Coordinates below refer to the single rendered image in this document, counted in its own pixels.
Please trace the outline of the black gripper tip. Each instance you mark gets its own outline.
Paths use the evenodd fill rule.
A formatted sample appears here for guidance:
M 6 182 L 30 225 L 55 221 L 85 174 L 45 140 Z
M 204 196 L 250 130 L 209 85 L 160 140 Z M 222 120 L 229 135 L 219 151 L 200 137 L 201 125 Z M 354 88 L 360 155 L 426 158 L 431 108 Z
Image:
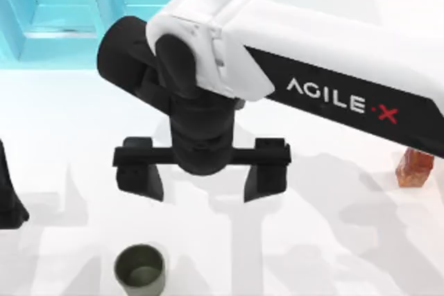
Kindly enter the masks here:
M 6 152 L 0 140 L 0 229 L 19 229 L 29 218 L 10 179 Z

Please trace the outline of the brown bread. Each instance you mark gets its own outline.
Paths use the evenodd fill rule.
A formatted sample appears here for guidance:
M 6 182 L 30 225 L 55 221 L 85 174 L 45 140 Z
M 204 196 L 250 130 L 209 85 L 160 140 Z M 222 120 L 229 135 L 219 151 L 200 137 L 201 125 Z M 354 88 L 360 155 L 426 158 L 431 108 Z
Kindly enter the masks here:
M 407 148 L 395 170 L 399 187 L 423 187 L 433 167 L 433 155 L 413 148 Z

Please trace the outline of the dark green cup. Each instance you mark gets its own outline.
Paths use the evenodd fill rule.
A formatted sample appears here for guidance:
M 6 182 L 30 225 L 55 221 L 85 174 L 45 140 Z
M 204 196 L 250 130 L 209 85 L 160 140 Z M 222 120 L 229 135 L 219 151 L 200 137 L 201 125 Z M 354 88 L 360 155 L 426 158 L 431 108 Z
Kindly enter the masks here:
M 162 253 L 149 244 L 126 247 L 114 261 L 114 276 L 126 296 L 161 296 L 166 286 Z

